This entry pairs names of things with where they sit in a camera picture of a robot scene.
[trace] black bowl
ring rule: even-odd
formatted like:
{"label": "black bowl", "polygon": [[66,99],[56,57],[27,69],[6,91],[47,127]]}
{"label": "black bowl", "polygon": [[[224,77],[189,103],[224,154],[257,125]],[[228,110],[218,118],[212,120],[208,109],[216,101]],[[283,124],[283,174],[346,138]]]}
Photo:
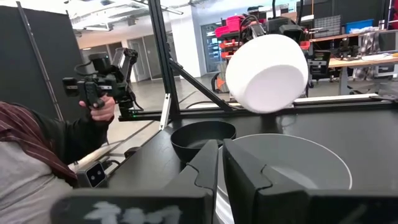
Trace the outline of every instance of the black bowl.
{"label": "black bowl", "polygon": [[202,121],[186,125],[171,136],[175,153],[182,162],[190,162],[199,150],[211,139],[217,140],[218,147],[223,139],[234,139],[236,128],[222,121]]}

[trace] gray shirt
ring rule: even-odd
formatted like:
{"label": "gray shirt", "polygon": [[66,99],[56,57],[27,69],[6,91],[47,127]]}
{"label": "gray shirt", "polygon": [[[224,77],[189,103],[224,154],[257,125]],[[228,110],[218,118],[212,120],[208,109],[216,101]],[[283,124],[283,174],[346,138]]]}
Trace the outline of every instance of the gray shirt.
{"label": "gray shirt", "polygon": [[72,188],[16,142],[0,142],[0,223],[50,223],[54,201]]}

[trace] camera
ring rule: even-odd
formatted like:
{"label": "camera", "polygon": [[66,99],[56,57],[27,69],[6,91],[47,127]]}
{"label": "camera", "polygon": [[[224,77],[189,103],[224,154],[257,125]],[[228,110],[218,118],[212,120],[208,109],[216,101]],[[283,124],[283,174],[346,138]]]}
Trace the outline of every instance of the camera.
{"label": "camera", "polygon": [[[131,88],[131,69],[137,62],[138,53],[127,48],[118,48],[113,63],[106,52],[91,54],[89,62],[75,67],[76,78],[63,78],[63,87],[67,96],[79,96],[89,108],[102,108],[105,103],[101,97],[108,95],[119,104],[122,115],[129,115],[135,111],[143,111],[137,104],[136,96]],[[79,69],[93,64],[95,72],[85,73]]]}

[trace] wooden desk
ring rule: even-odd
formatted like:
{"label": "wooden desk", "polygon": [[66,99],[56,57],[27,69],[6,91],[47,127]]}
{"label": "wooden desk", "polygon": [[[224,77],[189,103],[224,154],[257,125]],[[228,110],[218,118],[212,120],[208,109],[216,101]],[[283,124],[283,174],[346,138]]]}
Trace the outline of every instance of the wooden desk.
{"label": "wooden desk", "polygon": [[398,57],[387,56],[378,60],[352,60],[344,61],[331,58],[329,61],[329,68],[341,68],[341,67],[367,67],[377,66],[384,63],[398,63]]}
{"label": "wooden desk", "polygon": [[341,35],[336,35],[336,36],[331,36],[331,37],[320,37],[317,39],[310,39],[310,42],[320,42],[320,41],[326,41],[326,40],[335,40],[335,39],[343,39],[347,37],[357,37],[361,34],[341,34]]}
{"label": "wooden desk", "polygon": [[398,57],[387,56],[375,60],[352,60],[344,61],[335,58],[330,59],[329,68],[342,68],[340,73],[339,95],[349,95],[350,89],[348,88],[348,72],[347,68],[370,67],[380,66],[385,64],[398,63]]}

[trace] black metal frame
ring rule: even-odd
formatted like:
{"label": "black metal frame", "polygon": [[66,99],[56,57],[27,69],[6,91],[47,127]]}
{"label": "black metal frame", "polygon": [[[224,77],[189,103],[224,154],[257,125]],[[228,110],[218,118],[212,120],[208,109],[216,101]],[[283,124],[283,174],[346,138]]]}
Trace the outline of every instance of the black metal frame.
{"label": "black metal frame", "polygon": [[61,109],[60,109],[60,107],[58,105],[58,102],[57,102],[57,97],[55,97],[55,93],[54,93],[53,88],[52,88],[51,83],[50,83],[49,75],[47,74],[47,70],[45,69],[44,62],[43,62],[42,56],[40,54],[39,48],[38,48],[38,46],[36,44],[36,40],[35,40],[35,37],[33,35],[33,32],[30,29],[30,24],[29,24],[29,21],[28,21],[28,19],[26,17],[24,8],[21,6],[21,2],[20,1],[17,1],[16,3],[17,3],[19,15],[21,16],[22,23],[24,24],[24,27],[25,27],[25,30],[26,30],[26,34],[29,37],[30,44],[31,44],[31,46],[33,48],[33,52],[35,53],[36,61],[39,64],[40,71],[42,73],[45,85],[47,87],[47,91],[49,92],[50,98],[52,100],[53,107],[55,109],[55,112],[57,113],[58,119],[62,121],[63,120],[63,116],[62,116]]}
{"label": "black metal frame", "polygon": [[[225,101],[219,99],[214,93],[204,87],[200,82],[194,79],[189,73],[185,72],[177,63],[171,61],[169,48],[167,47],[167,38],[160,7],[160,0],[149,0],[149,11],[152,19],[157,50],[159,53],[160,67],[162,69],[162,78],[164,81],[165,92],[172,96],[172,104],[170,106],[169,118],[171,120],[184,118],[219,118],[230,116],[253,116],[254,113],[244,108],[231,108]],[[180,109],[178,105],[177,90],[175,80],[171,68],[177,70],[179,75],[189,81],[195,88],[200,90],[204,95],[211,99],[219,108],[200,108],[200,109]],[[293,108],[286,108],[276,112],[275,114],[297,114],[297,113],[321,113],[338,109],[338,111],[357,111],[357,110],[391,110],[398,109],[398,104],[390,101],[377,100],[330,100],[328,102],[299,103]],[[156,120],[160,121],[161,111],[144,111],[135,114],[133,117],[120,117],[120,121],[143,121]]]}
{"label": "black metal frame", "polygon": [[174,77],[169,65],[169,47],[167,45],[166,29],[164,27],[160,0],[149,0],[148,6],[155,34],[157,53],[159,54],[160,69],[162,71],[165,93],[170,93],[171,97],[169,118],[174,119],[180,112],[180,105],[178,104],[177,89],[175,88]]}

